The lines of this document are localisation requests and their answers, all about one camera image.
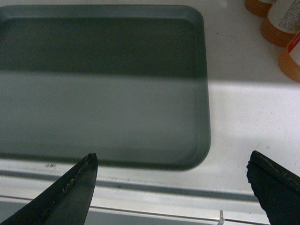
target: orange bottle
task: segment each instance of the orange bottle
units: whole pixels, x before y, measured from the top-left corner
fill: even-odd
[[[262,35],[271,43],[286,47],[300,31],[300,1],[277,0],[261,25]]]
[[[285,75],[300,82],[300,32],[279,56],[279,66]]]
[[[251,13],[265,17],[273,4],[273,0],[245,0],[245,7]]]

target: bottle label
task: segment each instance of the bottle label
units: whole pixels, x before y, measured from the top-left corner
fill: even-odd
[[[277,0],[268,12],[268,19],[274,27],[285,33],[298,33],[300,0]]]
[[[300,65],[300,32],[294,37],[294,39],[287,46],[287,50],[291,56],[291,58]]]

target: plastic tray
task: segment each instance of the plastic tray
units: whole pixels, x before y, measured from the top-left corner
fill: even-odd
[[[0,157],[183,170],[209,149],[198,11],[0,8]]]

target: white label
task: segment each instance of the white label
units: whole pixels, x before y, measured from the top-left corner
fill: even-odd
[[[300,30],[300,0],[277,0],[268,13],[271,24],[277,29],[296,34]]]

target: white surface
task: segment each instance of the white surface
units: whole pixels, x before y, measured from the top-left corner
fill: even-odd
[[[14,3],[59,4],[61,2],[3,0],[0,5]],[[64,4],[96,3],[98,3],[96,0],[64,1]],[[101,3],[178,4],[194,7],[201,12],[204,17],[209,78],[211,149],[205,161],[189,171],[164,172],[100,167],[98,180],[252,195],[251,186],[246,178],[246,166],[253,150],[260,151],[300,175],[299,84],[285,77],[280,71],[277,60],[283,48],[268,43],[261,36],[259,26],[262,18],[248,12],[243,6],[243,1],[104,0]],[[22,167],[23,171],[38,172],[39,170],[41,173],[62,174],[71,165],[57,165],[56,168],[48,171],[42,164],[29,165],[21,162],[21,164],[8,165],[8,162],[3,160],[0,166],[7,170],[20,170]],[[26,191],[22,188],[24,190],[22,195],[34,197],[43,190],[44,186],[36,186],[36,188],[36,191],[32,189]],[[6,192],[4,188],[0,190],[1,195],[9,193],[9,190]],[[133,210],[170,209],[183,214],[188,214],[190,208],[196,211],[200,207],[205,209],[205,206],[201,205],[203,199],[200,198],[186,198],[186,205],[180,200],[179,210],[176,211],[176,207],[173,209],[172,206],[174,202],[168,199],[172,195],[157,194],[154,197],[152,194],[144,194],[142,199],[129,191],[120,193],[117,190],[109,190],[108,192],[110,191],[113,196],[101,201],[102,190],[96,189],[94,204],[107,207],[132,207]],[[131,204],[132,197],[137,198],[141,205]],[[220,205],[216,205],[216,211],[225,210],[235,203],[234,201],[217,202]],[[263,210],[257,203],[252,204],[255,205],[254,208],[251,208],[249,203],[243,205],[238,202],[235,207],[232,207],[232,211],[242,211],[243,215],[247,215],[248,212],[252,220],[267,223]],[[256,211],[259,216],[251,214],[253,211]]]

